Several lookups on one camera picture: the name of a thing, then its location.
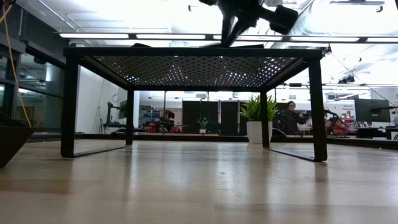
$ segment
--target small potted plant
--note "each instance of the small potted plant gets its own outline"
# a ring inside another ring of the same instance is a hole
[[[200,125],[199,133],[200,134],[206,134],[206,128],[207,128],[207,120],[205,119],[199,119],[198,124]]]
[[[267,97],[267,114],[268,114],[268,133],[269,139],[272,136],[272,120],[278,112],[276,102],[271,96]],[[262,144],[262,129],[261,129],[261,104],[260,96],[253,98],[242,105],[241,115],[248,119],[246,123],[248,129],[249,142],[253,144]]]

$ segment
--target ceiling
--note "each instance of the ceiling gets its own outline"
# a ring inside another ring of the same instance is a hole
[[[58,32],[219,34],[221,30],[222,15],[218,8],[204,5],[198,0],[18,0],[18,4]],[[188,5],[191,5],[191,11],[188,10]],[[284,6],[301,12],[290,35],[398,34],[398,27],[393,25],[393,21],[398,21],[394,0],[385,0],[381,12],[377,12],[379,6],[342,6],[331,4],[331,0],[284,0]],[[269,30],[268,22],[259,20],[257,26],[249,29],[246,34],[272,35],[274,32]],[[79,41],[86,46],[131,46],[137,42]],[[182,40],[139,42],[153,47],[198,47],[210,44],[205,41]],[[284,43],[269,43],[266,47],[297,48],[296,45]],[[331,48],[334,56],[327,55],[322,60],[324,83],[337,83],[339,78],[349,74],[346,68],[368,83],[398,83],[395,78],[389,78],[389,74],[397,68],[398,45],[331,44]],[[308,82],[308,72],[304,71],[289,82]]]

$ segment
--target wooden floor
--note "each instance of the wooden floor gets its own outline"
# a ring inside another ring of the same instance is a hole
[[[91,143],[123,142],[78,141]],[[330,145],[312,163],[246,143],[136,141],[77,159],[59,147],[27,144],[0,170],[0,223],[398,223],[394,151]]]

